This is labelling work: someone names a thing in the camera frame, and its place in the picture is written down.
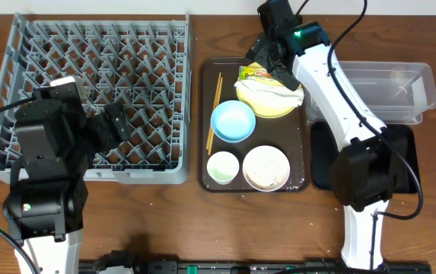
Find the gray plastic basket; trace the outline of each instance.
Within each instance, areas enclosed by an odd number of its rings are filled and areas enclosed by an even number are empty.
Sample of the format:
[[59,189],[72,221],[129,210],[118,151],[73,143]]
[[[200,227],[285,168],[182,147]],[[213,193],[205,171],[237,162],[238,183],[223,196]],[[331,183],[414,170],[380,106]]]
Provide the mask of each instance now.
[[[185,21],[34,21],[14,16],[0,72],[0,107],[78,75],[88,114],[123,99],[132,138],[99,153],[86,180],[183,183],[189,174],[192,28]],[[0,180],[21,155],[16,109],[0,113]],[[26,178],[25,170],[20,178]]]

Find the brown table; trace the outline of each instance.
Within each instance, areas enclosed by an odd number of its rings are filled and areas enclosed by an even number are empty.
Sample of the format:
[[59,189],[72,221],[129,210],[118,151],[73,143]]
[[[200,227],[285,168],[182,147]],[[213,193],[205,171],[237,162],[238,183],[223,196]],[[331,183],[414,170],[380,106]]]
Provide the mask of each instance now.
[[[36,20],[144,20],[176,16],[30,16]],[[306,16],[336,37],[356,16]],[[0,15],[0,66],[12,16]],[[192,140],[198,126],[199,65],[212,56],[242,56],[261,26],[257,16],[192,16]],[[337,49],[341,60],[426,62],[436,83],[436,17],[368,16]],[[412,221],[386,219],[382,253],[387,260],[427,260],[436,272],[436,110],[413,126],[425,192],[421,215]],[[189,179],[179,186],[129,186],[88,182],[81,258],[131,249],[147,258],[174,254],[185,260],[293,261],[338,258],[343,212],[332,193],[312,186],[302,193],[211,194],[196,179],[197,145],[191,146]],[[0,227],[7,229],[0,182]],[[416,196],[395,195],[389,211],[410,213]],[[0,273],[18,272],[13,249],[0,238]]]

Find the wire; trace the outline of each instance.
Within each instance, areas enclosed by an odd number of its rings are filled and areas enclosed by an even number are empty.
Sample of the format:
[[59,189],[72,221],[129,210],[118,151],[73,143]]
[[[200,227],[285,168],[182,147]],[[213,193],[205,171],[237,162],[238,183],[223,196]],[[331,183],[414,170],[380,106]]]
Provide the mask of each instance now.
[[350,273],[350,274],[385,274],[384,271],[376,270],[366,270],[366,269],[354,269],[345,268],[339,266],[312,266],[312,267],[301,267],[295,269],[287,269],[275,274],[295,274],[295,273],[306,273],[306,272],[332,272],[332,273]]
[[21,104],[25,104],[25,103],[28,103],[28,102],[31,102],[31,101],[35,101],[35,99],[36,99],[35,97],[31,97],[31,98],[19,100],[18,102],[6,105],[4,107],[0,107],[0,113],[2,113],[3,111],[6,111],[6,110],[10,110],[10,109],[12,109],[14,107],[20,106]]
[[363,117],[361,115],[361,113],[356,109],[355,105],[349,100],[348,96],[346,95],[345,91],[342,89],[342,86],[339,83],[339,81],[334,73],[333,64],[331,62],[331,58],[333,56],[334,49],[336,48],[336,46],[338,46],[339,41],[341,41],[341,39],[344,36],[346,36],[346,34],[348,34],[348,32],[350,30],[352,30],[353,27],[355,27],[358,23],[360,23],[361,19],[363,19],[364,15],[367,11],[367,6],[368,6],[368,0],[364,0],[363,11],[361,11],[361,14],[358,17],[358,19],[356,19],[356,21],[351,26],[349,26],[343,33],[341,33],[341,35],[339,35],[339,37],[336,39],[336,41],[334,41],[331,48],[329,49],[329,53],[327,56],[327,65],[328,65],[328,69],[329,69],[329,75],[333,79],[336,87],[338,88],[342,97],[345,99],[346,103],[349,105],[349,107],[352,109],[353,113],[355,113],[357,118],[360,120],[361,124],[364,125],[367,129],[369,129],[373,134],[375,134],[375,136],[377,138],[379,138],[379,140],[381,140],[382,143],[384,143],[392,151],[392,153],[394,153],[395,156],[398,157],[398,159],[400,159],[400,161],[402,162],[402,164],[404,165],[404,167],[407,169],[407,171],[411,175],[412,179],[414,180],[415,188],[417,189],[417,193],[418,193],[417,208],[410,215],[396,215],[396,214],[392,214],[389,212],[375,212],[372,215],[372,217],[373,217],[373,231],[372,231],[372,235],[371,235],[370,269],[373,269],[375,233],[377,230],[378,215],[383,215],[386,217],[391,217],[391,218],[395,218],[398,220],[404,220],[404,221],[413,219],[413,218],[417,217],[417,215],[422,210],[422,206],[424,205],[424,193],[422,192],[421,184],[418,181],[418,178],[415,175],[414,170],[410,167],[407,160],[404,157],[402,157],[402,155],[392,146],[392,144],[390,144],[390,142],[388,142],[388,140],[385,137],[383,137],[373,126],[370,125],[370,123],[368,123],[368,121],[365,117]]
[[32,274],[38,274],[37,267],[30,259],[28,254],[25,252],[25,250],[21,248],[20,244],[18,244],[10,235],[6,234],[1,228],[0,236],[3,237],[12,247],[14,247],[15,250],[25,259]]
[[295,14],[295,16],[298,16],[302,9],[306,6],[306,4],[309,2],[309,0],[305,0],[304,3],[302,3],[301,7],[299,8],[299,10],[297,11],[297,13]]

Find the dark brown tray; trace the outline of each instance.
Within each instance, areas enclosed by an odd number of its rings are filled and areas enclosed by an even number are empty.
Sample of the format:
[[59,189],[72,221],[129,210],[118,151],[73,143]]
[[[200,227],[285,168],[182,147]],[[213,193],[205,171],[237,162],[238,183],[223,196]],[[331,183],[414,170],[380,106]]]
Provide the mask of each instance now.
[[[238,175],[228,185],[216,183],[208,174],[208,151],[205,145],[208,139],[209,124],[212,114],[212,104],[215,99],[216,84],[219,72],[223,77],[220,102],[238,100],[234,83],[238,78],[240,65],[248,65],[245,58],[211,58],[201,65],[199,72],[199,166],[198,176],[201,186],[213,193],[250,193],[258,192],[245,180],[240,167]],[[287,156],[291,165],[291,174],[287,183],[278,192],[299,192],[304,190],[309,180],[306,180],[304,170],[303,142],[306,140],[304,108],[296,108],[291,113],[276,119],[256,118],[256,127],[252,135],[237,144],[229,144],[217,136],[212,143],[212,154],[219,151],[229,151],[238,158],[240,165],[247,153],[261,145],[271,145],[280,149]]]

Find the clear plastic container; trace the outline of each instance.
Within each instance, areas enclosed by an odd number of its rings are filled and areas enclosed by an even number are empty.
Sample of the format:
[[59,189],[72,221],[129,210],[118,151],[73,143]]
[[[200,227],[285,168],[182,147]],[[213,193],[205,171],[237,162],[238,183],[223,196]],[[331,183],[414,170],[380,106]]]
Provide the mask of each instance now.
[[[422,113],[436,108],[431,67],[407,62],[340,62],[361,99],[385,123],[419,124]],[[307,122],[324,120],[308,92],[304,99]]]

